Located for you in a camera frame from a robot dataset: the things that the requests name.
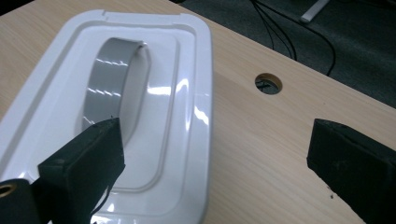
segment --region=black rubber pad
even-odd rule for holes
[[[92,210],[125,167],[120,120],[93,124],[38,165],[51,191],[53,223],[90,223]]]
[[[366,223],[396,223],[396,151],[316,119],[307,163]]]

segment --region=floor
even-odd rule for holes
[[[309,24],[300,23],[315,2],[186,0],[181,5],[396,108],[396,7],[386,0],[332,0]]]

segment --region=black cable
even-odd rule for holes
[[[335,61],[336,61],[335,48],[334,48],[334,46],[332,45],[332,43],[329,41],[329,39],[327,39],[323,34],[317,32],[317,31],[315,31],[315,30],[313,30],[313,29],[311,29],[311,28],[309,28],[309,27],[307,27],[307,26],[301,25],[298,21],[292,19],[291,17],[289,17],[289,16],[287,16],[287,15],[285,15],[285,14],[283,14],[283,13],[281,13],[281,12],[279,12],[279,11],[277,11],[277,10],[271,8],[271,7],[268,7],[267,5],[265,5],[264,3],[260,2],[259,0],[255,0],[255,1],[256,1],[257,4],[259,4],[259,5],[261,5],[261,6],[265,7],[265,8],[267,8],[267,9],[269,9],[269,10],[271,10],[272,12],[276,13],[277,15],[279,15],[279,16],[281,16],[281,17],[284,17],[285,19],[287,19],[287,20],[289,20],[289,21],[292,21],[292,22],[294,22],[294,23],[296,23],[296,24],[298,24],[298,25],[304,27],[305,29],[307,29],[308,31],[312,32],[312,33],[315,34],[315,35],[318,35],[319,37],[321,37],[321,38],[329,45],[330,49],[332,50],[332,64],[330,65],[330,68],[329,68],[329,70],[328,70],[327,73],[326,73],[326,76],[329,77],[329,76],[330,76],[330,73],[331,73],[332,70],[334,69]]]
[[[254,6],[254,9],[256,9],[257,13],[259,14],[260,18],[262,18],[262,22],[264,23],[265,30],[267,31],[267,33],[268,33],[268,35],[270,36],[270,39],[271,39],[271,49],[274,49],[274,39],[272,38],[271,32],[270,32],[269,29],[268,29],[269,24],[268,24],[268,22],[265,20],[265,18],[262,16],[262,14],[260,13],[260,11],[258,10],[257,5],[254,5],[254,4],[253,4],[253,6]]]
[[[297,53],[295,50],[295,47],[293,45],[293,43],[291,42],[289,36],[283,31],[283,29],[268,15],[268,13],[266,13],[260,6],[257,5],[255,0],[250,0],[250,2],[253,4],[254,7],[256,7],[268,20],[270,20],[272,22],[272,24],[283,34],[283,36],[286,37],[286,39],[288,40],[291,50],[289,48],[289,46],[285,43],[285,41],[279,36],[279,34],[277,33],[277,31],[275,31],[271,26],[271,30],[276,34],[276,36],[279,38],[279,40],[283,43],[283,45],[286,47],[286,49],[288,50],[289,56],[297,61]]]
[[[267,22],[267,20],[266,20],[266,19],[262,16],[262,14],[260,13],[260,11],[262,11],[262,9],[261,9],[257,4],[255,4],[253,1],[251,1],[251,2],[252,2],[252,4],[253,4],[254,8],[256,9],[257,13],[259,13],[260,17],[262,18],[262,21],[265,23],[266,26],[269,27],[269,29],[270,29],[272,32],[274,32],[274,34],[276,35],[276,37],[277,37],[277,38],[282,42],[282,44],[286,47],[286,49],[287,49],[287,51],[288,51],[288,53],[289,53],[289,57],[292,58],[292,55],[291,55],[289,46],[285,43],[285,41],[279,36],[279,34],[277,33],[277,31],[274,30],[274,28]],[[275,49],[275,48],[274,48],[274,40],[273,40],[273,38],[272,38],[272,36],[271,36],[271,32],[268,31],[268,34],[269,34],[269,36],[270,36],[270,38],[271,38],[272,49]]]

